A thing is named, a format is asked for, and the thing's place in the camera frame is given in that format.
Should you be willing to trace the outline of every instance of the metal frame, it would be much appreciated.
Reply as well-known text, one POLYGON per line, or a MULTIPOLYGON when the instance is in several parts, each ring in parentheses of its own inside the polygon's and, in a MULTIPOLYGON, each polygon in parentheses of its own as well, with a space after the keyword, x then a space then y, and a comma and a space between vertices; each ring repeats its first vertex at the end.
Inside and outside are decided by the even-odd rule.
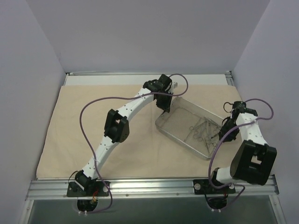
MULTIPOLYGON (((129 73, 106 73, 106 72, 92 72, 92 75, 127 75, 129 73)), ((67 73, 65 82, 69 76, 86 76, 91 75, 89 72, 67 73)), ((231 74, 225 74, 228 85, 234 86, 234 81, 231 74)), ((203 195, 194 194, 193 180, 199 178, 176 178, 176 179, 107 179, 110 181, 111 192, 114 198, 168 198, 168 197, 204 197, 203 195)), ((278 224, 285 224, 285 217, 281 209, 278 199, 278 187, 275 176, 269 177, 264 186, 245 185, 246 190, 242 196, 257 196, 268 195, 275 217, 278 224)), ((26 196, 24 209, 19 220, 20 224, 26 224, 29 221, 30 213, 32 211, 35 200, 78 200, 91 199, 91 197, 66 197, 68 188, 68 180, 54 179, 54 180, 37 180, 32 181, 26 196)), ((236 187, 236 193, 240 192, 241 188, 236 187)), ((100 199, 109 200, 110 197, 101 197, 100 199)))

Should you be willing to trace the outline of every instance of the white panel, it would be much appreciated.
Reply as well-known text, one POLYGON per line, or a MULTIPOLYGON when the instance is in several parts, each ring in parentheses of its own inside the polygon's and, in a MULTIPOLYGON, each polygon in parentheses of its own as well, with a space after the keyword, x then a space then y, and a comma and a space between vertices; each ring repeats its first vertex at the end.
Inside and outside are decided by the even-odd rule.
MULTIPOLYGON (((65 85, 128 85, 128 84, 143 84, 146 81, 159 79, 159 75, 94 75, 94 76, 68 76, 65 85)), ((227 85, 227 80, 224 74, 219 75, 184 75, 189 84, 219 84, 227 85)), ((179 76, 171 77, 178 84, 185 84, 185 80, 179 76)))
POLYGON ((64 76, 26 1, 0 1, 2 224, 18 222, 64 76))
POLYGON ((269 0, 27 0, 65 71, 232 70, 269 0))
MULTIPOLYGON (((271 0, 233 73, 243 100, 262 98, 273 106, 274 118, 259 125, 278 151, 274 169, 289 224, 299 220, 298 9, 298 0, 271 0)), ((248 102, 248 107, 259 116, 270 114, 262 103, 248 102)))

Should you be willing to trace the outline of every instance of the metal tray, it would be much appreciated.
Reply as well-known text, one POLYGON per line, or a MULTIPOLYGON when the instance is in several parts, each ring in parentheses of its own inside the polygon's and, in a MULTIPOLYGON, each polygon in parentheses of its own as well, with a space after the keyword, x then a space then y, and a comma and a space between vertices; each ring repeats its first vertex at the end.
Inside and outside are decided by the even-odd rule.
POLYGON ((181 97, 176 97, 170 112, 162 113, 155 122, 161 133, 204 160, 211 159, 221 123, 221 117, 181 97))

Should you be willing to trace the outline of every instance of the purple cable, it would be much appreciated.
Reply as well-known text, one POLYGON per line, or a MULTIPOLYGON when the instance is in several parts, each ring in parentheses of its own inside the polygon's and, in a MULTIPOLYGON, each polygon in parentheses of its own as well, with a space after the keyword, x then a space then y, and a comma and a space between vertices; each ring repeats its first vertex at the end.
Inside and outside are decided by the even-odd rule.
MULTIPOLYGON (((214 161, 214 159, 215 159, 215 156, 216 156, 217 151, 219 150, 221 144, 222 144, 223 141, 226 139, 226 137, 227 137, 229 134, 231 134, 234 130, 236 130, 236 129, 240 128, 240 127, 247 126, 247 125, 252 125, 252 124, 254 124, 255 121, 257 121, 257 120, 270 120, 270 119, 272 119, 273 116, 274 116, 274 111, 273 111, 272 106, 271 106, 268 102, 266 102, 266 101, 264 101, 264 100, 262 100, 262 99, 258 99, 258 98, 248 99, 248 100, 245 101, 245 103, 247 103, 247 102, 249 102, 249 101, 253 101, 253 100, 261 101, 261 102, 265 103, 266 105, 268 105, 268 107, 269 107, 270 110, 271 110, 271 116, 270 116, 269 118, 263 118, 263 117, 260 117, 260 118, 255 119, 254 121, 249 122, 249 123, 241 124, 241 125, 237 125, 237 126, 233 127, 232 129, 230 129, 230 130, 229 130, 229 131, 228 131, 228 132, 221 138, 221 140, 218 142, 218 144, 217 144, 217 146, 216 146, 216 148, 215 148, 215 150, 214 150, 214 153, 213 153, 213 155, 212 155, 212 158, 211 158, 211 161, 210 161, 210 164, 209 164, 209 170, 208 170, 208 179, 209 179, 210 185, 211 185, 213 188, 215 188, 215 189, 222 189, 222 188, 224 188, 224 187, 226 187, 226 186, 230 186, 230 185, 233 184, 233 183, 226 183, 226 184, 223 184, 223 185, 221 185, 221 186, 216 186, 216 185, 213 184, 213 182, 212 182, 212 177, 211 177, 211 170, 212 170, 212 164, 213 164, 213 161, 214 161)), ((237 196, 236 196, 230 203, 228 203, 228 204, 227 204, 224 208, 222 208, 221 210, 227 208, 229 205, 231 205, 232 203, 234 203, 234 202, 240 197, 240 195, 243 193, 243 191, 245 190, 245 186, 242 185, 242 184, 234 184, 234 185, 237 186, 237 187, 243 187, 243 189, 238 193, 238 195, 237 195, 237 196)))
MULTIPOLYGON (((148 95, 154 95, 154 94, 157 94, 157 95, 164 95, 164 96, 179 97, 179 96, 184 95, 184 94, 187 92, 188 88, 189 88, 189 83, 188 83, 188 80, 186 79, 186 77, 183 76, 182 74, 172 74, 172 75, 170 75, 169 77, 171 77, 171 76, 181 76, 181 77, 186 81, 186 89, 185 89, 184 92, 182 92, 182 93, 180 93, 180 94, 169 94, 169 93, 163 93, 163 92, 150 92, 150 93, 143 94, 142 96, 145 97, 145 96, 148 96, 148 95)), ((98 170, 98 168, 97 168, 97 162, 96 162, 97 157, 96 157, 95 151, 94 151, 94 149, 93 149, 93 147, 92 147, 90 141, 88 140, 88 138, 87 138, 87 136, 86 136, 86 134, 85 134, 85 131, 84 131, 84 129, 83 129, 83 126, 82 126, 82 115, 83 115, 83 112, 84 112, 84 110, 85 110, 89 105, 91 105, 91 104, 93 104, 93 103, 95 103, 95 102, 101 101, 101 100, 105 100, 105 99, 134 100, 134 99, 138 99, 138 98, 140 98, 140 96, 138 96, 138 97, 132 97, 132 98, 126 98, 126 97, 103 97, 103 98, 95 99, 95 100, 89 102, 89 103, 86 104, 86 105, 82 108, 82 110, 81 110, 80 117, 79 117, 79 123, 80 123, 81 132, 82 132, 82 134, 83 134, 83 136, 84 136, 84 138, 85 138, 85 140, 86 140, 88 146, 90 147, 90 149, 91 149, 91 151, 92 151, 92 153, 93 153, 95 171, 97 172, 97 174, 98 174, 100 180, 103 182, 103 184, 105 185, 105 187, 108 189, 108 193, 109 193, 109 195, 110 195, 110 204, 109 204, 107 207, 102 208, 102 209, 99 209, 99 210, 97 210, 97 211, 90 211, 90 212, 88 212, 88 213, 98 213, 98 212, 102 212, 102 211, 105 211, 105 210, 109 209, 109 208, 111 207, 111 205, 112 205, 113 197, 112 197, 112 193, 111 193, 110 188, 109 188, 108 185, 105 183, 103 177, 101 176, 101 174, 100 174, 100 172, 99 172, 99 170, 98 170)))

